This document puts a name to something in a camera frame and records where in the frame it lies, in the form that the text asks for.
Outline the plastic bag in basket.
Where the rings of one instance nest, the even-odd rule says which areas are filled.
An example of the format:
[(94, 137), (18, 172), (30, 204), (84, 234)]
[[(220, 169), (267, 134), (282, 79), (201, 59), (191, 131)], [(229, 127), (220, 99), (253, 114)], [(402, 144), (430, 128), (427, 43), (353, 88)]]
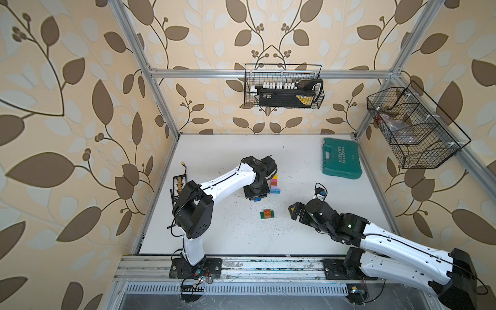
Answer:
[(406, 143), (410, 140), (411, 130), (410, 126), (400, 120), (396, 120), (391, 114), (386, 112), (380, 112), (379, 116), (382, 118), (382, 121), (385, 123), (386, 127), (390, 130), (392, 136), (399, 143)]

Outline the black bit holder card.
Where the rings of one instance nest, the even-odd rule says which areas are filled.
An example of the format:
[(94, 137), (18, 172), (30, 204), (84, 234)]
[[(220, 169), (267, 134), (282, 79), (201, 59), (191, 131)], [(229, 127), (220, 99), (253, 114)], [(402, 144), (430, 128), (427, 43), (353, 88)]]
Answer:
[(173, 193), (175, 196), (181, 195), (184, 185), (187, 183), (187, 175), (180, 174), (173, 177)]

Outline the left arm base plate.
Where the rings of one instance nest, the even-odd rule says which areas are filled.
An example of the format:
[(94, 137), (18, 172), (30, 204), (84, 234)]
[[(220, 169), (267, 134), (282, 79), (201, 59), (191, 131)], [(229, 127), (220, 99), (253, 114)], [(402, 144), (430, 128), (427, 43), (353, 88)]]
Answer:
[(221, 258), (204, 258), (195, 266), (192, 266), (186, 258), (172, 259), (169, 278), (171, 279), (198, 279), (208, 277), (212, 279), (220, 278), (222, 272)]

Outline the green tool case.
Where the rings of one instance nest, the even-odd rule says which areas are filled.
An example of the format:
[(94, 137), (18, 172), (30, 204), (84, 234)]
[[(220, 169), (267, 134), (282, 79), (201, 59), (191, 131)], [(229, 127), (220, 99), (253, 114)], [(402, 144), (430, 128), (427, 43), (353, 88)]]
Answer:
[(362, 175), (357, 142), (324, 138), (322, 172), (328, 176), (357, 180)]

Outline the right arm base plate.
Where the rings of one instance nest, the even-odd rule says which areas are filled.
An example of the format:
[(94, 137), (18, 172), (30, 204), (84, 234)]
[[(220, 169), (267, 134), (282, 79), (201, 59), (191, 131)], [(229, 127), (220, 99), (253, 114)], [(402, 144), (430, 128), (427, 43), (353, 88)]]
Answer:
[(359, 268), (345, 267), (344, 259), (323, 259), (323, 269), (326, 280), (378, 280), (377, 277), (366, 276)]

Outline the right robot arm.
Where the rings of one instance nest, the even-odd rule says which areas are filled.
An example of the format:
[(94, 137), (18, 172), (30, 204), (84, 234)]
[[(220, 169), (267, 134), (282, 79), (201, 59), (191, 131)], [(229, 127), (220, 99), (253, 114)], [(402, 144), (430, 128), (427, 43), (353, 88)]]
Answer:
[(317, 198), (288, 208), (291, 218), (347, 245), (347, 274), (383, 278), (424, 291), (449, 309), (477, 308), (477, 273), (470, 255), (430, 248)]

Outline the black box in basket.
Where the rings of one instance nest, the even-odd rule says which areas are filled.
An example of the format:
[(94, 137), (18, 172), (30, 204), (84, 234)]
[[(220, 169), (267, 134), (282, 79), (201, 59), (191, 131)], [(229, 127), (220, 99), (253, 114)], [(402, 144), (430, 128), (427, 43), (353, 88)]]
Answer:
[(318, 109), (324, 99), (321, 79), (285, 82), (282, 88), (257, 86), (258, 105), (286, 109)]

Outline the dark green lego brick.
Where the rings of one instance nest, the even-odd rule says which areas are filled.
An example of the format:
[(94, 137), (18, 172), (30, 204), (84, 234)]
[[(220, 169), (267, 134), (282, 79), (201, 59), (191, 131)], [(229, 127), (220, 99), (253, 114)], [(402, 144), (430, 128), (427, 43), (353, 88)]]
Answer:
[(262, 212), (260, 213), (260, 217), (261, 217), (261, 219), (266, 220), (266, 219), (264, 218), (264, 215), (263, 215), (263, 214), (264, 214), (264, 211), (262, 211)]

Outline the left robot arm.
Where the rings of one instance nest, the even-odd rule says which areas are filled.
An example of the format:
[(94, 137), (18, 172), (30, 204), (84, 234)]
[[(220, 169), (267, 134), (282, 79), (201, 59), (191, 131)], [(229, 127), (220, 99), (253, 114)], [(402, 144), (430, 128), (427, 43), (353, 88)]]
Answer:
[(173, 205), (173, 220), (169, 229), (183, 231), (181, 258), (189, 267), (201, 268), (206, 259), (203, 234), (211, 225), (214, 206), (234, 192), (243, 189), (245, 198), (257, 200), (270, 193), (270, 181), (277, 174), (277, 164), (271, 156), (261, 160), (253, 156), (241, 159), (228, 173), (204, 183), (187, 182)]

